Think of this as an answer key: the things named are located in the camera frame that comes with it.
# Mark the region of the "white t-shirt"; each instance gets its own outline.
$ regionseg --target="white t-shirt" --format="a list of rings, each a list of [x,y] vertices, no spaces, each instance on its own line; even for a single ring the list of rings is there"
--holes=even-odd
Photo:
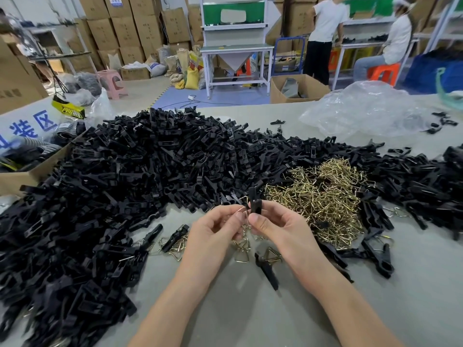
[[[349,20],[346,5],[335,4],[333,0],[325,0],[313,8],[317,15],[317,22],[315,30],[309,36],[309,41],[333,41],[333,35],[338,25]]]
[[[402,15],[392,23],[388,40],[386,41],[388,45],[382,52],[387,64],[397,63],[403,58],[405,52],[407,52],[411,37],[412,23],[410,22],[410,18],[407,15]]]

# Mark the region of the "yellow sack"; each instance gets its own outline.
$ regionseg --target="yellow sack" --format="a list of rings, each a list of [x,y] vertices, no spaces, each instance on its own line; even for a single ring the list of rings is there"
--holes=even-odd
[[[176,89],[183,89],[185,87],[185,81],[182,79],[177,84],[175,84]]]
[[[185,89],[193,89],[193,90],[199,90],[198,83],[200,81],[200,72],[198,71],[198,68],[195,68],[194,70],[191,68],[188,68],[187,72],[187,84],[185,85]]]

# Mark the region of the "white long-sleeve shirt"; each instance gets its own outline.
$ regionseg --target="white long-sleeve shirt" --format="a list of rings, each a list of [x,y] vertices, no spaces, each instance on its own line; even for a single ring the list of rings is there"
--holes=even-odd
[[[412,23],[407,15],[402,15],[391,25],[388,44],[382,54],[387,64],[400,62],[407,52],[408,44],[412,37]]]

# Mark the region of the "left hand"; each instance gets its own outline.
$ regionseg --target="left hand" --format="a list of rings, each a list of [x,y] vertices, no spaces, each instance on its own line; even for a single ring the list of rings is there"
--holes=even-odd
[[[230,241],[246,221],[242,205],[217,206],[195,221],[176,277],[205,295],[222,264]]]

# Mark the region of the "stool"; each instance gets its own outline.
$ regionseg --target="stool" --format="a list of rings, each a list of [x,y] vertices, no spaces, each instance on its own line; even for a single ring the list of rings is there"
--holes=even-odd
[[[243,75],[243,74],[246,74],[246,75],[251,75],[252,74],[252,72],[251,72],[251,58],[248,58],[248,60],[246,61],[246,73],[244,73],[241,68],[238,69],[237,72],[236,72],[237,77],[239,77],[240,75]]]
[[[368,78],[370,80],[379,80],[379,77],[382,74],[381,80],[384,81],[385,83],[389,83],[390,86],[395,87],[397,83],[397,79],[398,79],[397,76],[399,75],[400,69],[401,69],[400,63],[372,67],[368,69]]]
[[[98,72],[98,78],[103,80],[108,87],[108,97],[113,100],[119,100],[119,95],[128,95],[127,88],[124,86],[124,81],[120,77],[118,71],[107,69]]]
[[[328,64],[328,70],[335,71],[336,67],[338,66],[338,61],[339,61],[339,51],[337,50],[331,51],[330,62]]]

